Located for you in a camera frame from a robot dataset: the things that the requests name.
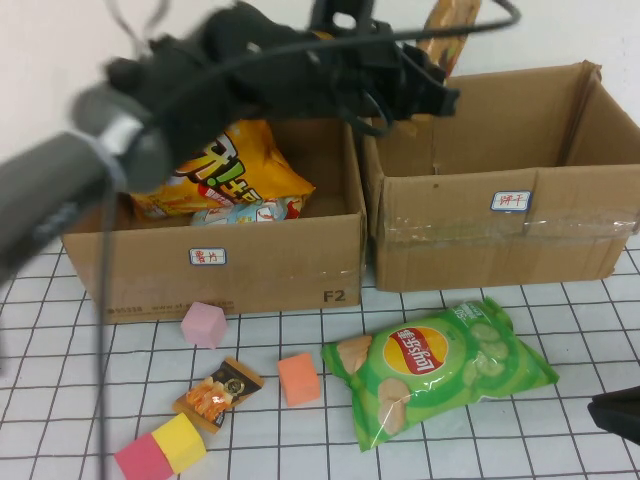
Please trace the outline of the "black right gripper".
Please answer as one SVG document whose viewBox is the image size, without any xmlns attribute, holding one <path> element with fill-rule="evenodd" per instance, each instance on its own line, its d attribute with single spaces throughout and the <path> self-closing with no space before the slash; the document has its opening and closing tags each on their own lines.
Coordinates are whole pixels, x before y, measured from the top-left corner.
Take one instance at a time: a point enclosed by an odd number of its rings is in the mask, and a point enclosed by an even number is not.
<svg viewBox="0 0 640 480">
<path fill-rule="evenodd" d="M 628 441 L 640 441 L 640 387 L 596 395 L 588 404 L 595 425 Z"/>
</svg>

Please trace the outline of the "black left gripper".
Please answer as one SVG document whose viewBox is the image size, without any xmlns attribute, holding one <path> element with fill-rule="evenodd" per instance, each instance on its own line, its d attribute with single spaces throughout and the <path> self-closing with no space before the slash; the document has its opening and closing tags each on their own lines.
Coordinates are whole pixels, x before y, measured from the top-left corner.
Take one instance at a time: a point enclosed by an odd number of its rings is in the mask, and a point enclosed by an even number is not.
<svg viewBox="0 0 640 480">
<path fill-rule="evenodd" d="M 326 117 L 340 118 L 351 125 L 379 117 L 390 125 L 416 114 L 450 117 L 456 113 L 458 89 L 420 88 L 420 71 L 442 85 L 446 72 L 417 46 L 384 41 L 393 33 L 389 24 L 361 22 L 346 28 L 329 22 L 324 33 L 335 39 L 372 35 L 381 40 L 327 51 Z"/>
</svg>

